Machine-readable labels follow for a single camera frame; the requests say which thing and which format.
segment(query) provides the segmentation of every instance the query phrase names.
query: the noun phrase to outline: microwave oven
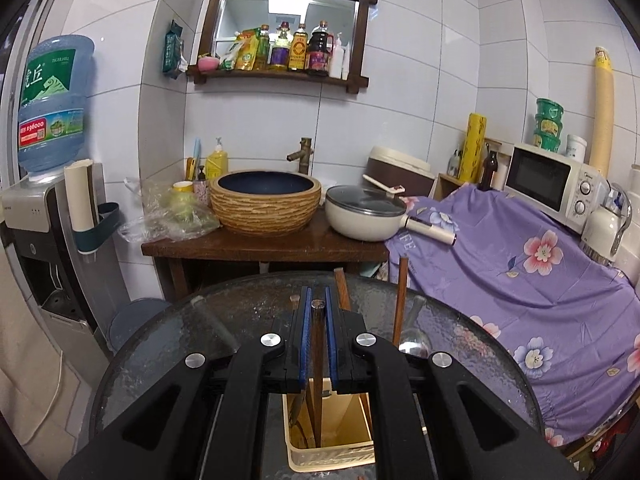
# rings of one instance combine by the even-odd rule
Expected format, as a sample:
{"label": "microwave oven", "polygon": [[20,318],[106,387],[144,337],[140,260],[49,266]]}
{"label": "microwave oven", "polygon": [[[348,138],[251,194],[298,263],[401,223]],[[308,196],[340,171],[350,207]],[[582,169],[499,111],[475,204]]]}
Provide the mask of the microwave oven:
{"label": "microwave oven", "polygon": [[528,144],[516,144],[504,190],[582,234],[591,211],[609,193],[591,166]]}

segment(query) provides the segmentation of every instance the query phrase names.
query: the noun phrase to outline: metal screw cap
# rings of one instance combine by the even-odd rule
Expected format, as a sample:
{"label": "metal screw cap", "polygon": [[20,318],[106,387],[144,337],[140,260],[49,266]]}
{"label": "metal screw cap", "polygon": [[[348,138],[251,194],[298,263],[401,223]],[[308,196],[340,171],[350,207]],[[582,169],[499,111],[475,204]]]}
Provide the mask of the metal screw cap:
{"label": "metal screw cap", "polygon": [[440,368],[447,368],[451,366],[453,359],[446,352],[438,352],[433,355],[431,358],[433,360],[433,364],[439,366]]}
{"label": "metal screw cap", "polygon": [[184,359],[184,364],[186,364],[189,368],[200,368],[204,361],[206,361],[204,355],[202,354],[189,354]]}
{"label": "metal screw cap", "polygon": [[278,334],[265,334],[260,338],[260,342],[265,346],[276,346],[280,344],[282,339]]}
{"label": "metal screw cap", "polygon": [[364,333],[356,336],[356,343],[361,346],[372,346],[376,342],[376,336],[369,333]]}

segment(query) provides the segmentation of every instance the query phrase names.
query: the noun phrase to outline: blue gripper pad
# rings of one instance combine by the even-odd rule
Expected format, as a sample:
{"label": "blue gripper pad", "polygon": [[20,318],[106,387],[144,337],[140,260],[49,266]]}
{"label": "blue gripper pad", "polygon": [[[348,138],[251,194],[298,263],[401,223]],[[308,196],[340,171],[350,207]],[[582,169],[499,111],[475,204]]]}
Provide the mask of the blue gripper pad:
{"label": "blue gripper pad", "polygon": [[326,344],[329,351],[329,377],[331,384],[338,384],[338,348],[335,341],[335,320],[334,310],[332,309],[331,289],[327,286],[324,288],[324,304],[326,312]]}
{"label": "blue gripper pad", "polygon": [[306,288],[303,312],[302,341],[300,342],[300,388],[306,388],[306,376],[311,352],[311,288]]}

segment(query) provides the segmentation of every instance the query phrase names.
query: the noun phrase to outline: mirror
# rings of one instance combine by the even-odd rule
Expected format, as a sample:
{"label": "mirror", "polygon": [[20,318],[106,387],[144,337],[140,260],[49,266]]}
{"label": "mirror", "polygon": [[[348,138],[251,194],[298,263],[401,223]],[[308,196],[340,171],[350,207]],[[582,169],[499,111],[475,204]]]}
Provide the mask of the mirror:
{"label": "mirror", "polygon": [[214,35],[215,52],[224,54],[236,35],[249,28],[269,25],[271,45],[282,22],[289,23],[289,40],[305,23],[306,33],[311,33],[321,20],[328,23],[334,38],[340,34],[342,44],[353,44],[353,31],[358,3],[352,0],[222,0],[218,26]]}

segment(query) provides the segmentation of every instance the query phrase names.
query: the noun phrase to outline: wooden mirror frame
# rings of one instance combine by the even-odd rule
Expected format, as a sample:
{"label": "wooden mirror frame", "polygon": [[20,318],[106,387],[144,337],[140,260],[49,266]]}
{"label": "wooden mirror frame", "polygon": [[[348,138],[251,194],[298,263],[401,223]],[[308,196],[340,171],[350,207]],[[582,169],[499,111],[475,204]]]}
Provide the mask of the wooden mirror frame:
{"label": "wooden mirror frame", "polygon": [[[351,63],[349,66],[349,76],[347,80],[337,79],[333,77],[312,76],[306,73],[288,72],[288,71],[252,71],[252,70],[217,70],[209,74],[201,74],[197,65],[189,65],[187,75],[193,77],[193,82],[204,84],[209,77],[262,77],[274,79],[291,79],[306,80],[319,83],[327,83],[336,86],[346,87],[347,93],[357,94],[361,88],[369,86],[369,78],[364,77],[362,72],[362,59],[364,56],[364,43],[367,35],[367,19],[369,17],[369,6],[377,4],[378,0],[351,0],[358,2],[358,12],[353,28],[353,43],[351,47]],[[218,25],[218,11],[220,10],[221,0],[209,0],[209,7],[204,17],[204,25],[202,27],[202,36],[200,38],[200,46],[198,47],[198,56],[213,52],[214,49],[214,33]]]}

